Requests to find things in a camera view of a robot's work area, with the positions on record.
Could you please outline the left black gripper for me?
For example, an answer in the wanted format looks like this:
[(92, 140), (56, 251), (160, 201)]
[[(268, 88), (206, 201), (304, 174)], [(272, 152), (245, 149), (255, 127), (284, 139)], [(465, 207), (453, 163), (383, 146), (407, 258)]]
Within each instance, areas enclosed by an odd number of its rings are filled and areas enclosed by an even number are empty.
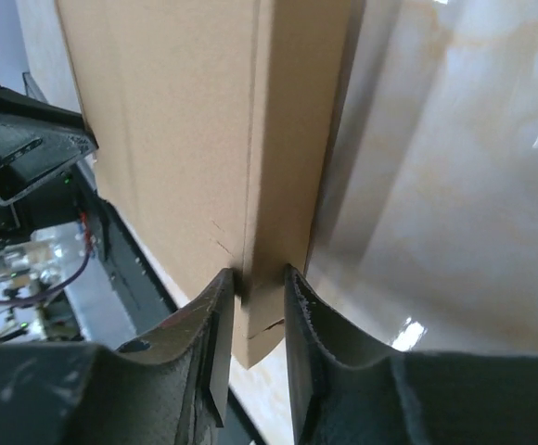
[(0, 85), (0, 248), (78, 221), (74, 166), (96, 149), (81, 114)]

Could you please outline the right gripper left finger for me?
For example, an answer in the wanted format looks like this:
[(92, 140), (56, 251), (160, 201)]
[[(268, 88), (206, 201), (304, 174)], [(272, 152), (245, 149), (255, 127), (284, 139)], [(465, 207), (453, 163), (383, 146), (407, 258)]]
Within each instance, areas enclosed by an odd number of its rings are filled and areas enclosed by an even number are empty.
[(118, 350), (0, 344), (0, 444), (214, 444), (225, 422), (235, 303), (221, 270)]

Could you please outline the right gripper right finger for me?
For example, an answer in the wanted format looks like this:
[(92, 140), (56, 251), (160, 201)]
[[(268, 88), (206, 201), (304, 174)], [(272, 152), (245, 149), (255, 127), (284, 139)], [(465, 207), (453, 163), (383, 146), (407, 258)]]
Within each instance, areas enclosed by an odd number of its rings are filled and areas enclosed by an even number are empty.
[(284, 271), (298, 444), (538, 444), (538, 355), (398, 351)]

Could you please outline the brown cardboard box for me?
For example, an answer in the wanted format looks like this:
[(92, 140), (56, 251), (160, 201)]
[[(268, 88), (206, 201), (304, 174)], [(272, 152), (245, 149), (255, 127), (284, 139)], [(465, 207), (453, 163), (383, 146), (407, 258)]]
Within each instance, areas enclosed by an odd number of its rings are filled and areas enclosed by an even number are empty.
[(282, 271), (302, 268), (348, 1), (60, 1), (96, 185), (195, 297), (237, 271), (233, 353), (282, 339)]

